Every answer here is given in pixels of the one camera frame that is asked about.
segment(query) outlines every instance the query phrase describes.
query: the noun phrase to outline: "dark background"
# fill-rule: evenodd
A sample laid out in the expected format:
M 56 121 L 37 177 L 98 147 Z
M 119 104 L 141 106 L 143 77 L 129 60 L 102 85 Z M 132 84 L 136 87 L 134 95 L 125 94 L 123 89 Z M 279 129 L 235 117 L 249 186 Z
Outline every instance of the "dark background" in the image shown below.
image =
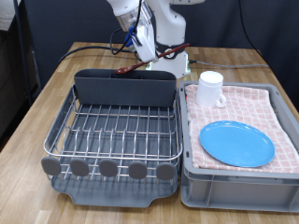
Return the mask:
M 251 41 L 298 110 L 299 1 L 241 2 Z M 106 0 L 25 0 L 25 5 L 42 86 L 73 42 L 108 42 L 120 27 Z M 237 0 L 206 0 L 204 4 L 172 8 L 186 19 L 186 42 L 192 46 L 251 48 L 242 30 Z M 114 42 L 122 43 L 123 39 L 115 37 Z

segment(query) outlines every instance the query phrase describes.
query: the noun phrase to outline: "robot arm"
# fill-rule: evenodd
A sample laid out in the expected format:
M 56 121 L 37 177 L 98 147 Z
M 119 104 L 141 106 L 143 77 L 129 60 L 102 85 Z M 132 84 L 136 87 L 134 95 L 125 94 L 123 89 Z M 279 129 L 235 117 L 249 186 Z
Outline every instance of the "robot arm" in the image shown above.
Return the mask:
M 107 0 L 113 7 L 121 28 L 125 32 L 132 31 L 137 21 L 139 0 Z M 185 43 L 186 21 L 171 5 L 194 5 L 206 0 L 142 0 L 140 20 L 132 40 L 141 60 L 145 63 L 154 61 L 150 65 L 152 70 L 162 70 L 173 73 L 177 78 L 188 75 L 188 55 L 182 50 L 161 58 L 158 54 L 174 49 Z M 156 38 L 150 21 L 150 6 L 156 19 Z
M 150 61 L 156 62 L 158 59 L 155 52 L 153 27 L 150 21 L 152 15 L 147 3 L 143 0 L 141 4 L 140 18 L 134 33 L 138 17 L 139 0 L 107 1 L 111 4 L 122 30 L 130 34 L 140 59 L 145 63 Z

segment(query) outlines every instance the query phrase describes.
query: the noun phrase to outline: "checkered towel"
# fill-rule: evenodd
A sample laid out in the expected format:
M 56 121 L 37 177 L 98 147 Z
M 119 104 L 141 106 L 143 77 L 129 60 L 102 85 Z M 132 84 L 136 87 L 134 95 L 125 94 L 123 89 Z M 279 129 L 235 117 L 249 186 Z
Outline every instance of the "checkered towel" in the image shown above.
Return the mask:
M 225 86 L 224 108 L 208 108 L 195 102 L 197 85 L 186 87 L 192 164 L 195 168 L 254 171 L 267 173 L 299 173 L 299 156 L 289 136 L 281 128 L 270 105 L 269 92 L 243 87 Z M 275 145 L 275 158 L 264 166 L 241 168 L 227 165 L 211 157 L 201 146 L 201 130 L 211 122 L 233 120 L 246 123 L 265 133 Z

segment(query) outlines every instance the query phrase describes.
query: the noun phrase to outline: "wooden table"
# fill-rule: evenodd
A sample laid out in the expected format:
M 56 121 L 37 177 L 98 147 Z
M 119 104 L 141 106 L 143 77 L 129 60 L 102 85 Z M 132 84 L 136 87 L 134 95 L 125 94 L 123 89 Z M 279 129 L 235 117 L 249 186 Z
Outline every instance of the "wooden table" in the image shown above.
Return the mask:
M 98 45 L 75 43 L 72 49 Z M 209 63 L 264 63 L 252 49 L 188 48 L 190 59 Z M 155 200 L 149 208 L 115 208 L 74 205 L 57 193 L 46 178 L 40 160 L 46 156 L 43 141 L 67 95 L 75 73 L 84 68 L 119 68 L 137 63 L 133 54 L 112 56 L 109 50 L 89 49 L 70 55 L 41 92 L 21 125 L 0 154 L 1 223 L 297 223 L 299 215 L 217 209 L 192 209 L 180 195 Z M 269 68 L 223 69 L 191 64 L 192 73 L 183 79 L 198 80 L 206 70 L 224 75 L 225 81 L 271 83 L 278 87 L 299 120 L 285 91 Z

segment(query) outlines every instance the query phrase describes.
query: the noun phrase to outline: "white cup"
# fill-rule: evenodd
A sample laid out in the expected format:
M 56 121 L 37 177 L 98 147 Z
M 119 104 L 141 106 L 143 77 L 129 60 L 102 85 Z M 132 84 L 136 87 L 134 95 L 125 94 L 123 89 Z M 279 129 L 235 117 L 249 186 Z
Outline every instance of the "white cup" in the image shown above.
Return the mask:
M 217 72 L 204 72 L 200 75 L 196 103 L 206 107 L 224 107 L 226 98 L 222 94 L 223 76 Z

